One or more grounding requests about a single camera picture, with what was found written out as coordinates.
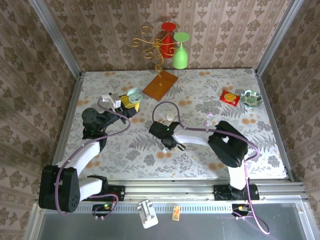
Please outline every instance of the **snack package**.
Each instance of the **snack package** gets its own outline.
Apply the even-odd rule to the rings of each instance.
[[[239,102],[240,97],[238,95],[235,95],[231,92],[228,92],[226,90],[223,90],[220,100],[224,101],[227,104],[231,104],[233,106],[237,106]]]
[[[180,220],[180,206],[174,205],[173,206],[172,221],[179,222],[179,220]]]

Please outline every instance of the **red snack bag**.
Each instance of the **red snack bag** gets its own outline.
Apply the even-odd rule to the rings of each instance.
[[[220,100],[224,101],[227,104],[231,104],[233,106],[237,106],[239,102],[240,97],[238,95],[235,95],[231,92],[228,92],[226,90],[223,90]]]

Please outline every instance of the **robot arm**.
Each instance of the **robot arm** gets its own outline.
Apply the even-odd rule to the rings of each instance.
[[[213,129],[244,137],[226,121],[220,121]],[[248,144],[246,142],[225,134],[212,133],[206,128],[187,130],[181,127],[178,122],[172,122],[169,126],[166,126],[155,121],[149,129],[149,133],[160,139],[168,150],[178,147],[184,151],[186,147],[183,144],[186,143],[211,147],[220,161],[228,167],[230,187],[235,188],[236,191],[245,189],[246,179],[243,159],[248,153]]]
[[[116,94],[102,96],[103,102],[111,102],[111,111],[131,118],[139,110],[139,104],[129,105],[126,100],[127,96],[118,97]],[[72,159],[72,161],[61,172],[58,186],[58,202],[61,211],[72,213],[76,210],[79,202],[87,199],[92,195],[102,195],[109,193],[109,185],[106,177],[88,176],[86,179],[79,181],[79,175],[86,165],[97,156],[107,144],[108,134],[106,128],[121,119],[125,124],[126,120],[119,115],[115,115],[111,111],[98,113],[94,108],[90,107],[83,111],[83,138],[81,145],[84,146]],[[60,168],[64,165],[65,160],[57,165],[47,165],[42,170],[41,184],[39,191],[39,206],[43,209],[56,210],[56,180]]]

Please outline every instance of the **small tag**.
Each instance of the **small tag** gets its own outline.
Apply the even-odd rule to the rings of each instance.
[[[172,221],[179,221],[180,219],[180,206],[174,205],[173,207],[173,215],[172,215]]]

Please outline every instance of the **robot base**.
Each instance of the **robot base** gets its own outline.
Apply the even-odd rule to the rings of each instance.
[[[260,200],[258,187],[255,184],[249,184],[251,200]],[[238,190],[228,185],[214,185],[213,194],[215,201],[235,201],[249,200],[247,187],[243,190]]]
[[[102,189],[101,192],[98,194],[95,194],[96,196],[99,195],[105,195],[105,194],[114,194],[118,196],[119,202],[123,202],[125,200],[126,195],[126,187],[122,185],[109,185],[108,179],[105,176],[97,176],[97,175],[91,175],[88,176],[88,178],[96,178],[102,180]],[[84,199],[83,202],[112,202],[113,201],[112,196],[107,197],[99,197],[99,198],[87,198]]]

